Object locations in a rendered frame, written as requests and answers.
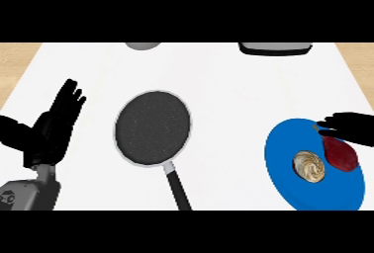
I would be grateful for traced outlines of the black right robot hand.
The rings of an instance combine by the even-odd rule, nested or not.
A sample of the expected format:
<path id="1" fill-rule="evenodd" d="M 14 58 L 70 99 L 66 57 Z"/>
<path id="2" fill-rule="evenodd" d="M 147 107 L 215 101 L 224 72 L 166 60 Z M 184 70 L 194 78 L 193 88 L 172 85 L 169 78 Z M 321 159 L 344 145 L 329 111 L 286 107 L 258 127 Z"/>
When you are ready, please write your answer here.
<path id="1" fill-rule="evenodd" d="M 317 125 L 323 136 L 374 147 L 374 116 L 354 112 L 335 113 Z"/>

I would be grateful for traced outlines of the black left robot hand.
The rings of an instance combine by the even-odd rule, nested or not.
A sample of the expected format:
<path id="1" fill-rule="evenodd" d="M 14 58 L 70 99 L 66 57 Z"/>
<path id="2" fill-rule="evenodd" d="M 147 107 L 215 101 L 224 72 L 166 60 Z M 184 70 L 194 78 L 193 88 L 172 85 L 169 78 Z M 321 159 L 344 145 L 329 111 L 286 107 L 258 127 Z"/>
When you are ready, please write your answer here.
<path id="1" fill-rule="evenodd" d="M 39 116 L 35 126 L 0 115 L 0 143 L 24 152 L 26 168 L 63 161 L 85 102 L 77 82 L 67 79 L 52 107 Z"/>

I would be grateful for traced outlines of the cupcake with cream swirl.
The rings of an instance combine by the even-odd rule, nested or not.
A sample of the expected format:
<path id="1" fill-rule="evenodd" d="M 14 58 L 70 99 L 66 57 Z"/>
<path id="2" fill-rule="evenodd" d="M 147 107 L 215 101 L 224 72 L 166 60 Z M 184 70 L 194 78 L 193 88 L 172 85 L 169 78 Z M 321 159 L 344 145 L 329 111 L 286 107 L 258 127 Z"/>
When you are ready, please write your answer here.
<path id="1" fill-rule="evenodd" d="M 311 151 L 301 151 L 293 159 L 293 168 L 298 175 L 310 182 L 318 183 L 324 179 L 324 163 Z"/>

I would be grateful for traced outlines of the blue plate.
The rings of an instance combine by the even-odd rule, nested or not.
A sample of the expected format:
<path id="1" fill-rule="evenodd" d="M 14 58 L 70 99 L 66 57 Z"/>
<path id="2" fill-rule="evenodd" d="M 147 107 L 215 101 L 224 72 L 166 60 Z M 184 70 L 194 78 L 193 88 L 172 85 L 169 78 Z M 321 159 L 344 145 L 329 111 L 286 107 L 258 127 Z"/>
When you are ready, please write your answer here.
<path id="1" fill-rule="evenodd" d="M 344 172 L 329 164 L 315 128 L 314 121 L 290 119 L 270 133 L 265 160 L 274 185 L 296 210 L 358 211 L 366 196 L 361 167 Z M 324 163 L 326 174 L 317 183 L 302 178 L 295 170 L 295 157 L 301 151 L 311 151 Z"/>

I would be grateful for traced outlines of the dark frying pan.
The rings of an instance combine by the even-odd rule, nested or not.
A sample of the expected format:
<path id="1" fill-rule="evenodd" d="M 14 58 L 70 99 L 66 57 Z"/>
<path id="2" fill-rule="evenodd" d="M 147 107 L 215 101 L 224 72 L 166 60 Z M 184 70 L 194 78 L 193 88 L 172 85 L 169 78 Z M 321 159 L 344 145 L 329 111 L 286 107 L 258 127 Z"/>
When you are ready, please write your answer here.
<path id="1" fill-rule="evenodd" d="M 126 104 L 114 124 L 116 146 L 126 160 L 143 167 L 165 167 L 181 211 L 191 210 L 174 160 L 190 138 L 188 106 L 168 91 L 150 91 Z"/>

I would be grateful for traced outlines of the dark red vegetable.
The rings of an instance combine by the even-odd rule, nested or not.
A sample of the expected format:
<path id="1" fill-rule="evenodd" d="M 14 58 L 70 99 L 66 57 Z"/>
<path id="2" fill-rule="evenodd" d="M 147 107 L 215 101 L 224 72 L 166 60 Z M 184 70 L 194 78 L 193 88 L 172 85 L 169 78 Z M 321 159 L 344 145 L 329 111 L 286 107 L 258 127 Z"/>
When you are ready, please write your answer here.
<path id="1" fill-rule="evenodd" d="M 320 133 L 315 135 L 314 142 L 314 151 L 321 161 L 326 159 L 329 165 L 342 172 L 352 172 L 358 167 L 358 155 L 351 145 Z"/>

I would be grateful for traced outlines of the grey and black appliance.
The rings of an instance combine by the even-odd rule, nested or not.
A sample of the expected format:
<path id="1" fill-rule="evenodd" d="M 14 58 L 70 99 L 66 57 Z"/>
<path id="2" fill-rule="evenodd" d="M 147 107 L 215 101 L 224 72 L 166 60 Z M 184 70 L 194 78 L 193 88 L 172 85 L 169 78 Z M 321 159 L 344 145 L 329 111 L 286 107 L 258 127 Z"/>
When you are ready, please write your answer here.
<path id="1" fill-rule="evenodd" d="M 313 49 L 311 42 L 242 42 L 239 46 L 243 53 L 267 56 L 304 55 Z"/>

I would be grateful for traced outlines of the grey round object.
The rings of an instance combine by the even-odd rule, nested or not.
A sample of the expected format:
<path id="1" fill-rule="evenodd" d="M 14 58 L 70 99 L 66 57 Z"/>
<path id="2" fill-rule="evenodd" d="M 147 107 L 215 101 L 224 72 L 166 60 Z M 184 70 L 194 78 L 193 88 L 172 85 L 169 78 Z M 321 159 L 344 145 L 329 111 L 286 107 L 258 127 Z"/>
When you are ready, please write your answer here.
<path id="1" fill-rule="evenodd" d="M 125 43 L 135 50 L 150 50 L 162 44 L 160 42 L 125 42 Z"/>

